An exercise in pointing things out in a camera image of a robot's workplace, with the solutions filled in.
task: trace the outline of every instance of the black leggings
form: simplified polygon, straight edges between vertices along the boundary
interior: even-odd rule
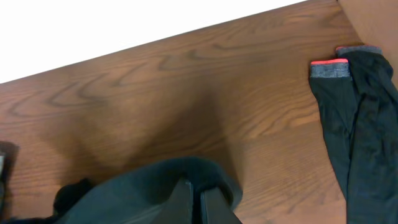
[[[347,223],[398,223],[398,92],[377,47],[337,50],[311,64],[328,155]]]

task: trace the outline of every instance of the wooden panel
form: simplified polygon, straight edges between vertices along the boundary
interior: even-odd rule
[[[344,223],[308,66],[359,41],[336,1],[313,0],[1,85],[0,138],[19,147],[8,214],[197,155],[243,186],[243,223]]]
[[[398,70],[398,1],[339,0],[343,10],[367,44],[380,46],[395,71]],[[398,75],[393,78],[398,85]]]

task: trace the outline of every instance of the black fabric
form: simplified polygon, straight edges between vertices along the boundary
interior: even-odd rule
[[[341,54],[351,77],[310,77],[347,223],[398,223],[398,92],[392,67],[363,50]]]
[[[163,209],[176,183],[182,177],[186,178],[193,186],[194,203],[200,201],[200,194],[204,190],[214,187],[220,188],[227,200],[228,207],[232,210],[242,199],[243,192],[239,185],[218,164],[197,157],[182,157],[158,162],[119,175],[89,190],[79,200],[77,199],[81,195],[80,190],[86,191],[88,188],[81,186],[64,188],[58,194],[57,199],[58,205],[62,205],[61,209],[57,203],[55,205],[58,212],[62,211],[59,213],[63,215],[52,220],[53,222],[35,219],[14,220],[5,223],[151,223]],[[69,197],[71,192],[74,198],[65,198]],[[193,223],[196,223],[196,217],[199,217],[199,213],[194,212]]]

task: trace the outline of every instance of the white wall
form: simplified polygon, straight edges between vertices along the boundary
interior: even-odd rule
[[[0,1],[0,83],[304,0]]]

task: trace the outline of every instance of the red trim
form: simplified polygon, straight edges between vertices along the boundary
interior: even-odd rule
[[[348,60],[345,58],[327,60],[327,61],[314,61],[311,62],[311,65],[324,65],[324,64],[331,64],[331,63],[348,63]]]
[[[378,46],[375,46],[375,45],[364,44],[364,45],[356,45],[356,46],[341,46],[341,47],[337,47],[336,51],[339,50],[339,49],[342,49],[342,48],[346,48],[346,47],[362,47],[362,46],[377,47],[378,48]]]

